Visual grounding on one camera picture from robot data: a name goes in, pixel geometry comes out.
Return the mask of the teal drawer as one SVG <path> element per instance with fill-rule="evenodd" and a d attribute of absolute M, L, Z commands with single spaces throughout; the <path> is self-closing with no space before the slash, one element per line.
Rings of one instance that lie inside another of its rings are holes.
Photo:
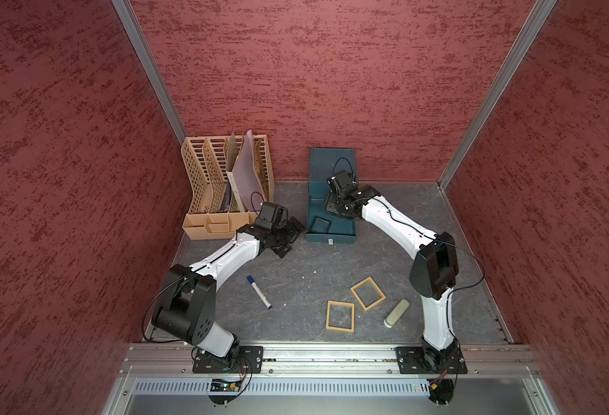
<path fill-rule="evenodd" d="M 356 242 L 356 224 L 340 217 L 324 212 L 325 198 L 322 196 L 308 197 L 306 241 L 310 243 L 325 244 L 329 246 L 341 244 L 354 244 Z M 315 216 L 320 216 L 331 222 L 327 234 L 309 233 L 311 223 Z"/>

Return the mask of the small black brooch box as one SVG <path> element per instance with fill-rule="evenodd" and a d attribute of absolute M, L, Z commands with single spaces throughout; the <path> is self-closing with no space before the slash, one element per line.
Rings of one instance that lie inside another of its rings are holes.
<path fill-rule="evenodd" d="M 330 230 L 330 226 L 331 226 L 330 221 L 328 221 L 327 219 L 325 219 L 323 217 L 315 216 L 311 223 L 309 233 L 327 234 L 328 231 Z"/>

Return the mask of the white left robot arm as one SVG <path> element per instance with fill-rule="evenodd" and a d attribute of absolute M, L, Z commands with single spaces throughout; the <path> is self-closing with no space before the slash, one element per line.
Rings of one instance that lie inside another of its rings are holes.
<path fill-rule="evenodd" d="M 285 257 L 304 228 L 294 217 L 269 227 L 258 220 L 241 227 L 205 259 L 190 266 L 173 266 L 154 302 L 152 326 L 216 358 L 235 360 L 239 354 L 237 336 L 216 322 L 217 290 L 266 250 Z"/>

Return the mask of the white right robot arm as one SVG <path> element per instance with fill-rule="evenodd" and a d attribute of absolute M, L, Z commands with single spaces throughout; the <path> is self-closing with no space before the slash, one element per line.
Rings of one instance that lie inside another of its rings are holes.
<path fill-rule="evenodd" d="M 325 211 L 352 221 L 368 221 L 413 259 L 409 281 L 420 294 L 425 325 L 421 359 L 430 370 L 439 370 L 458 351 L 450 306 L 459 272 L 453 237 L 416 223 L 371 186 L 344 188 L 331 183 Z"/>

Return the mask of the teal stacked drawer cabinet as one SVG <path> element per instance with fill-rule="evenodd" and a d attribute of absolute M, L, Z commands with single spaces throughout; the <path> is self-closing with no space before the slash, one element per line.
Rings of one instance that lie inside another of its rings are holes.
<path fill-rule="evenodd" d="M 308 197 L 330 193 L 327 179 L 345 170 L 356 173 L 356 153 L 353 149 L 312 148 L 310 153 Z"/>

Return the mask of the large tan brooch box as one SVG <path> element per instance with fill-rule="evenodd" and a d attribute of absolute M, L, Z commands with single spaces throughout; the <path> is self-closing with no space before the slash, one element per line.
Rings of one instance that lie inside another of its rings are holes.
<path fill-rule="evenodd" d="M 386 295 L 372 277 L 365 278 L 350 289 L 363 311 L 370 311 L 386 299 Z"/>
<path fill-rule="evenodd" d="M 329 300 L 327 302 L 325 328 L 330 331 L 355 332 L 355 305 Z"/>

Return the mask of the blue white marker pen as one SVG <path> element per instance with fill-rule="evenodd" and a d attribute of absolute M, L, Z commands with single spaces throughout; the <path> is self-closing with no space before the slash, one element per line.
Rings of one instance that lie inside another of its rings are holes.
<path fill-rule="evenodd" d="M 261 288 L 257 285 L 256 281 L 254 280 L 254 278 L 252 276 L 247 276 L 247 281 L 250 283 L 250 285 L 252 286 L 252 288 L 254 289 L 254 292 L 257 294 L 257 296 L 259 297 L 259 299 L 261 299 L 261 302 L 264 304 L 264 306 L 268 309 L 271 310 L 273 309 L 273 305 L 269 302 L 268 298 L 266 297 L 265 293 L 261 290 Z"/>

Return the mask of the lilac plastic folder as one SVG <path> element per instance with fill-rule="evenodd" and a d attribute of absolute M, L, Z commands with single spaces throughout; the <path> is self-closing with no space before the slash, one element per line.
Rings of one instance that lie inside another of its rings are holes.
<path fill-rule="evenodd" d="M 255 212 L 265 197 L 258 173 L 254 168 L 254 134 L 251 130 L 244 135 L 239 155 L 230 171 L 242 204 L 248 211 Z"/>

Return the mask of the beige lattice file organizer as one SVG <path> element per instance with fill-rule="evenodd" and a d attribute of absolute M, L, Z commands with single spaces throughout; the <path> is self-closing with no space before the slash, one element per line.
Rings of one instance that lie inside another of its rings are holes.
<path fill-rule="evenodd" d="M 230 136 L 188 137 L 181 147 L 192 201 L 185 215 L 183 230 L 192 241 L 226 240 L 235 230 L 255 220 L 228 182 L 226 171 L 227 140 Z M 239 150 L 243 137 L 236 137 Z M 265 197 L 274 201 L 274 176 L 268 136 L 254 136 L 254 168 Z"/>

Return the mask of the brown printed cardboard sheet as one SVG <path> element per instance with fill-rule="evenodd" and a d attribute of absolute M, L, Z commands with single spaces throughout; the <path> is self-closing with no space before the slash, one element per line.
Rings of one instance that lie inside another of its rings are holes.
<path fill-rule="evenodd" d="M 235 161 L 239 153 L 239 147 L 237 145 L 237 138 L 235 133 L 232 133 L 227 140 L 227 152 L 226 152 L 226 171 L 231 172 L 235 166 Z"/>

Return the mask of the beige oblong case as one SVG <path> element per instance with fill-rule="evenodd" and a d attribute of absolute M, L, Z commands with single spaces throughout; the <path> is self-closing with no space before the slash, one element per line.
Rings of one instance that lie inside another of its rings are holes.
<path fill-rule="evenodd" d="M 410 304 L 406 299 L 401 299 L 401 301 L 394 306 L 394 309 L 385 317 L 383 321 L 384 326 L 389 329 L 393 328 L 408 310 L 409 306 Z"/>

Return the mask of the left controller board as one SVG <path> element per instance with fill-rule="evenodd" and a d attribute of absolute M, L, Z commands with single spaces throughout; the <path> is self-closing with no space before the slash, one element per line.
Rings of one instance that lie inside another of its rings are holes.
<path fill-rule="evenodd" d="M 238 394 L 242 390 L 242 380 L 212 379 L 210 391 L 212 393 Z"/>

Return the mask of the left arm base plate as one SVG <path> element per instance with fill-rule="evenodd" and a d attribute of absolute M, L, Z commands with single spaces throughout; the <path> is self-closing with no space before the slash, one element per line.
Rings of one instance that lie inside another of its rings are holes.
<path fill-rule="evenodd" d="M 196 349 L 192 373 L 256 375 L 261 372 L 264 348 L 261 346 L 234 346 L 224 357 Z"/>

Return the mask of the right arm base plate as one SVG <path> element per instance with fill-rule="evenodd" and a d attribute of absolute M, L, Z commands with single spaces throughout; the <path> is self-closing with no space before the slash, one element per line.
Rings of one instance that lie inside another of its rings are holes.
<path fill-rule="evenodd" d="M 402 375 L 467 375 L 468 368 L 460 347 L 451 344 L 445 350 L 431 346 L 403 346 L 395 350 Z"/>

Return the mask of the aluminium front rail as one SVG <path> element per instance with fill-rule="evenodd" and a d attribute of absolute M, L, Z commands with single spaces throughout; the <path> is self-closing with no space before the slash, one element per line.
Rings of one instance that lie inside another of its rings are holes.
<path fill-rule="evenodd" d="M 261 346 L 264 357 L 256 375 L 192 373 L 196 349 L 181 343 L 134 343 L 122 364 L 105 414 L 125 414 L 131 399 L 157 396 L 212 396 L 212 379 L 244 379 L 241 396 L 337 396 L 428 398 L 439 380 L 513 380 L 522 387 L 536 414 L 557 414 L 534 355 L 527 345 L 466 345 L 461 347 L 467 375 L 402 375 L 397 347 L 390 343 L 245 342 Z"/>

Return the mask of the aluminium left corner post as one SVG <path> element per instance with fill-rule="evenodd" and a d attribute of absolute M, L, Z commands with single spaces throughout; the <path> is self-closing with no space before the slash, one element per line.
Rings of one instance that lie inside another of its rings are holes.
<path fill-rule="evenodd" d="M 112 0 L 112 5 L 114 5 L 114 9 L 121 20 L 121 24 L 128 35 L 129 41 L 150 81 L 152 89 L 158 98 L 171 129 L 173 130 L 178 143 L 182 145 L 187 137 L 185 124 L 183 123 L 169 89 L 166 86 L 166 82 L 152 54 L 147 38 L 140 27 L 140 22 L 133 10 L 133 6 L 128 0 Z"/>

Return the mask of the aluminium corner post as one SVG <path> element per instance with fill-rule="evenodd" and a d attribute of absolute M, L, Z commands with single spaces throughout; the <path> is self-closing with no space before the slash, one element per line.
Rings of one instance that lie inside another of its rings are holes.
<path fill-rule="evenodd" d="M 516 74 L 523 59 L 530 50 L 535 38 L 538 36 L 546 20 L 553 11 L 556 0 L 537 0 L 529 12 L 515 41 L 510 47 L 501 67 L 494 77 L 480 107 L 463 135 L 463 138 L 455 150 L 450 162 L 439 178 L 438 186 L 441 192 L 446 193 L 452 178 L 460 168 L 463 160 L 470 151 L 472 145 L 479 136 L 482 128 L 492 114 L 510 81 Z"/>
<path fill-rule="evenodd" d="M 114 5 L 114 9 L 121 20 L 121 24 L 128 35 L 129 41 L 150 81 L 152 89 L 158 98 L 171 129 L 173 130 L 178 143 L 182 145 L 187 137 L 185 124 L 183 123 L 169 89 L 166 86 L 166 82 L 152 54 L 147 38 L 140 27 L 140 22 L 133 10 L 133 6 L 128 0 L 112 0 L 112 5 Z"/>

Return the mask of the aluminium right corner post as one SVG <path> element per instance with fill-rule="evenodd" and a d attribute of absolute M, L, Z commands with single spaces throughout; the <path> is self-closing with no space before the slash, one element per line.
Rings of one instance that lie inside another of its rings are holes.
<path fill-rule="evenodd" d="M 441 192 L 446 193 L 452 178 L 460 168 L 463 160 L 470 151 L 472 145 L 479 136 L 482 128 L 492 114 L 510 81 L 516 74 L 523 59 L 530 50 L 535 38 L 538 36 L 546 20 L 553 11 L 556 0 L 537 0 L 529 12 L 515 41 L 510 47 L 501 67 L 494 77 L 480 107 L 463 135 L 463 138 L 455 150 L 450 162 L 439 178 L 438 186 Z"/>

